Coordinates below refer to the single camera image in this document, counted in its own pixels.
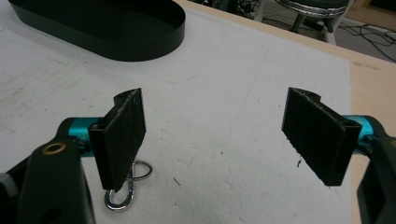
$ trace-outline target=white table surface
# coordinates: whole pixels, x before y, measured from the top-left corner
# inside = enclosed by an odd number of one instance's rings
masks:
[[[105,208],[94,158],[83,159],[98,223],[350,223],[350,174],[325,187],[281,132],[288,87],[349,114],[349,63],[187,9],[182,45],[143,63],[111,61],[23,24],[0,3],[0,170],[69,117],[100,117],[142,88],[154,166],[132,207]]]

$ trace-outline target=screw hole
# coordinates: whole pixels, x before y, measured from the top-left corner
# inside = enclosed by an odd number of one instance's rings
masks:
[[[43,154],[44,155],[53,155],[63,151],[66,148],[65,143],[54,143],[49,146],[44,147]]]

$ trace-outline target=stool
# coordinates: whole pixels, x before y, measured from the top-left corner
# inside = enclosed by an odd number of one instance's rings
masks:
[[[298,13],[290,31],[298,33],[303,18],[312,17],[322,19],[324,26],[332,33],[332,19],[346,11],[349,0],[276,0],[276,2]]]

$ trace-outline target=gray floor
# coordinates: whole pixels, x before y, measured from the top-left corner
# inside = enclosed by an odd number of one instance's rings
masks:
[[[278,21],[285,22],[286,24],[292,25],[294,23],[294,20],[297,16],[297,13],[294,11],[290,11],[282,6],[280,6],[277,3],[272,3],[268,2],[265,5],[264,9],[264,19],[262,20],[263,23],[269,24],[276,26],[281,29],[289,30],[290,26],[287,26],[285,24],[282,24]],[[362,25],[362,23],[357,22],[357,21],[352,21],[349,19],[345,19],[343,21],[346,25]],[[305,35],[309,36],[315,39],[322,40],[323,36],[321,33],[317,31],[312,31],[312,30],[305,30],[309,29],[308,27],[301,26],[301,29],[299,29],[299,34],[300,35]],[[384,56],[378,49],[376,49],[370,42],[368,42],[366,39],[364,39],[362,36],[354,36],[348,33],[345,30],[342,29],[336,29],[335,33],[335,41],[337,43],[337,46],[345,48],[345,49],[351,49],[363,54],[367,54],[385,61],[392,62],[389,58]],[[377,41],[379,43],[385,43],[385,41],[381,38],[378,38],[377,36],[374,35],[367,35],[367,37],[373,39],[374,41]],[[390,46],[390,47],[383,47],[379,46],[390,58],[396,60],[396,44]]]

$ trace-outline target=cable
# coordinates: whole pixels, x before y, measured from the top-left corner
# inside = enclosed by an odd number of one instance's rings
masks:
[[[361,36],[365,40],[367,40],[371,45],[373,45],[379,52],[381,52],[385,57],[388,59],[392,60],[393,62],[396,62],[396,59],[391,58],[386,54],[379,46],[382,47],[391,47],[393,45],[396,45],[396,39],[389,34],[396,34],[394,31],[386,31],[386,32],[380,32],[377,31],[374,28],[371,28],[369,24],[364,24],[361,26],[349,26],[346,25],[345,23],[341,22],[341,25],[338,26],[339,29],[345,30],[351,35],[354,36]],[[368,36],[376,36],[380,37],[384,42],[378,42],[376,40],[370,39]]]

